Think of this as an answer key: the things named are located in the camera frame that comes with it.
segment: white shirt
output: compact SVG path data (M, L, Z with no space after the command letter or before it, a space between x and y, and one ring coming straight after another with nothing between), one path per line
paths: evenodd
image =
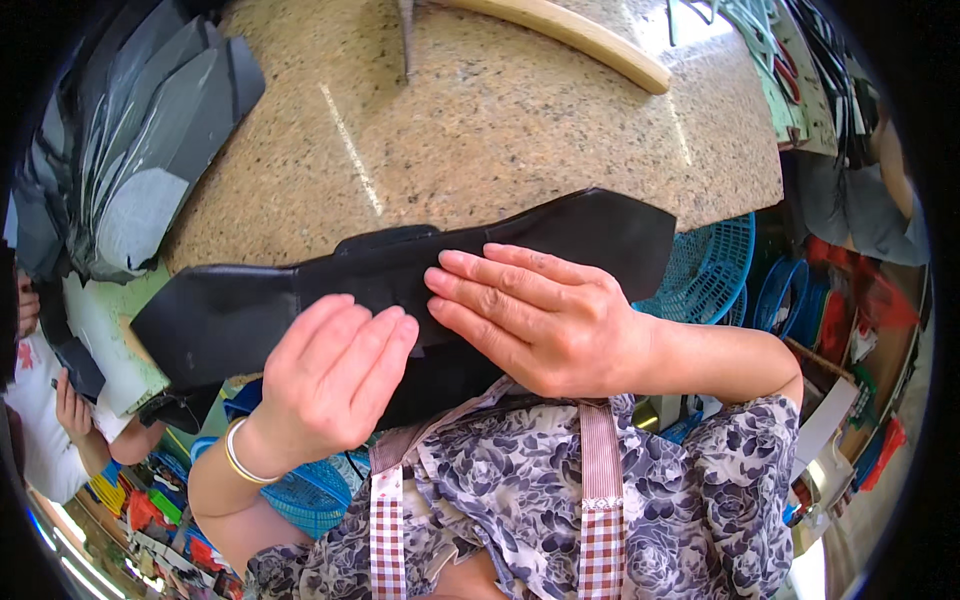
M57 390L51 379L60 376L60 361L42 331L20 340L13 384L4 399L23 423L24 477L49 500L63 504L90 480L80 450L57 420ZM94 424L111 443L131 416L117 418L98 400L92 406Z

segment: wooden handle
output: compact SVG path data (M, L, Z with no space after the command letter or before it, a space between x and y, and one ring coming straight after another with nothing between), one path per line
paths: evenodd
M670 71L623 37L547 0L444 0L553 37L603 62L651 94L670 86Z
M817 363L827 371L833 373L834 375L837 375L838 377L843 377L847 381L850 381L854 386L856 386L856 377L853 376L853 373L849 371L845 371L840 367L834 365L833 363L831 363L829 360L827 360L820 354L817 354L816 352L807 348L806 346L804 346L797 340L794 340L793 338L784 338L783 341L786 342L786 344L790 346L792 349L802 354L804 358L809 358L810 360Z

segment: fingernail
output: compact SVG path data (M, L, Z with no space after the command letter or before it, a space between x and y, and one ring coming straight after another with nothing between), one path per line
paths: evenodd
M430 267L423 274L423 282L429 286L442 286L450 281L450 274L443 269Z
M446 302L446 300L444 300L443 298L440 298L439 296L434 296L433 298L431 298L426 302L427 310L429 310L430 312L443 310L444 302Z
M447 265L459 265L467 259L467 255L459 250L444 250L440 252L440 263Z
M377 317L379 317L380 319L392 320L392 319L399 319L405 313L406 311L403 310L402 306L391 306L390 308L386 308L383 311L381 311L380 314L377 315Z
M407 315L406 317L404 317L403 321L400 322L400 330L403 331L404 333L412 333L414 330L417 329L417 326L418 326L417 320L411 317L410 315Z

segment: hammer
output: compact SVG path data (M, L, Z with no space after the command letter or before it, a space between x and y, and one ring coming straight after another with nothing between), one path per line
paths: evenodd
M603 62L651 94L669 87L670 71L609 29L548 0L444 0L448 6L495 16L575 48ZM403 70L409 77L414 0L397 0L403 31Z

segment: bracelet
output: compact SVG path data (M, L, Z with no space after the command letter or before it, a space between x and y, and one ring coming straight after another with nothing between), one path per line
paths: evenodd
M279 475L271 479L257 477L251 473L249 469L240 464L240 461L237 460L236 451L233 449L233 436L236 435L237 429L239 429L240 425L244 424L246 420L246 417L241 417L240 419L232 422L230 427L227 429L227 434L224 440L224 451L227 453L227 462L230 463L230 466L233 467L233 470L236 471L238 475L247 481L255 483L258 486L269 486L270 484L276 483L280 479L283 479L283 475Z

